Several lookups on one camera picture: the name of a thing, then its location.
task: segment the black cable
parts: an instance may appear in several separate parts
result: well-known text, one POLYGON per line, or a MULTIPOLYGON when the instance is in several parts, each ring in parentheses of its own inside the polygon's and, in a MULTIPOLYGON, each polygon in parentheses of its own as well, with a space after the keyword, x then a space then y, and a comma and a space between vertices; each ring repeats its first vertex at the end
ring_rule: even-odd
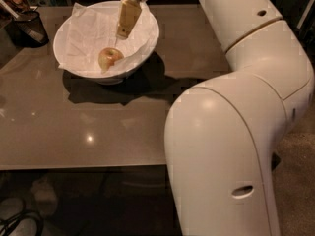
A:
POLYGON ((32 219, 36 223, 36 234, 35 236, 41 236, 44 226, 44 221, 41 215, 37 210, 31 210, 25 208, 25 202, 23 201, 22 211, 14 214, 8 219, 0 218, 0 226, 3 228, 0 229, 1 236, 9 236, 20 224, 21 221, 25 219, 32 219))

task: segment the round brown food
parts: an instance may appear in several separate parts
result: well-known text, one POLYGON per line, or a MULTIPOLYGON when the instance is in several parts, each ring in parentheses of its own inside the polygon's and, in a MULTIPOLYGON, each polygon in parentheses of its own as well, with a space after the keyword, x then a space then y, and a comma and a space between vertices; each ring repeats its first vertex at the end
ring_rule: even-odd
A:
POLYGON ((98 54, 98 64, 103 71, 107 71, 110 66, 113 66, 115 62, 122 59, 124 55, 120 50, 107 47, 102 49, 98 54))

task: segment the white bowl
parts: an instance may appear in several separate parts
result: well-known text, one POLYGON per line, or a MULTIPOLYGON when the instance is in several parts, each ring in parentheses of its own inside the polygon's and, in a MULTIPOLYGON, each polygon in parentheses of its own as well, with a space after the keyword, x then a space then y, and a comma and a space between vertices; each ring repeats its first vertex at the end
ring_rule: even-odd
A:
MULTIPOLYGON (((120 6, 120 1, 110 1, 110 2, 102 2, 93 4, 90 7, 94 8, 102 13, 108 13, 108 14, 114 14, 118 15, 120 6)), ((69 31, 71 17, 67 19, 63 25, 59 28, 58 32, 55 35, 54 41, 53 41, 53 51, 55 54, 55 57, 59 64, 65 63, 65 53, 66 53, 66 39, 69 31)), ((99 73, 87 73, 89 70, 88 67, 80 68, 80 69, 69 69, 70 73, 75 74, 77 76, 87 78, 89 80, 95 81, 100 84, 104 85, 112 85, 112 84, 118 84, 123 81, 123 79, 127 78, 129 75, 134 73, 152 54, 154 51, 157 43, 158 43, 158 37, 159 37, 159 27, 158 22, 154 15, 149 12, 148 13, 148 23, 150 22, 152 30, 150 33, 150 38, 148 39, 148 44, 150 48, 145 48, 145 51, 141 52, 138 56, 135 62, 127 63, 122 70, 119 70, 117 72, 111 72, 111 73, 103 73, 101 71, 101 68, 99 68, 99 73)))

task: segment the brown table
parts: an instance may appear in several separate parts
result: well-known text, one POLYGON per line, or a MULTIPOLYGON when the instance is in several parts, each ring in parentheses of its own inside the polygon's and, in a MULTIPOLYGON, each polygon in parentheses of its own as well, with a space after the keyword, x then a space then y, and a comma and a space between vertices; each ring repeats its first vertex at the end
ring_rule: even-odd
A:
POLYGON ((228 71, 200 6, 151 6, 157 48, 115 86, 58 69, 53 39, 72 8, 38 10, 50 42, 23 48, 0 69, 0 169, 165 164, 164 122, 176 97, 228 71))

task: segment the white napkin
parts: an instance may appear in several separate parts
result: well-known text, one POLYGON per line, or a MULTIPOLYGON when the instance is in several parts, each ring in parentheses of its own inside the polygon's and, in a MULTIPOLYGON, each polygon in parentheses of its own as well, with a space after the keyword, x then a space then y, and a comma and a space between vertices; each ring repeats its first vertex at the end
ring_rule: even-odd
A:
POLYGON ((84 7, 75 4, 69 21, 64 62, 59 68, 84 77, 106 78, 121 75, 143 61, 142 54, 151 48, 150 10, 144 3, 142 13, 129 37, 118 39, 116 29, 119 4, 108 7, 84 7), (98 64, 98 54, 106 47, 120 50, 124 58, 115 62, 107 72, 98 64))

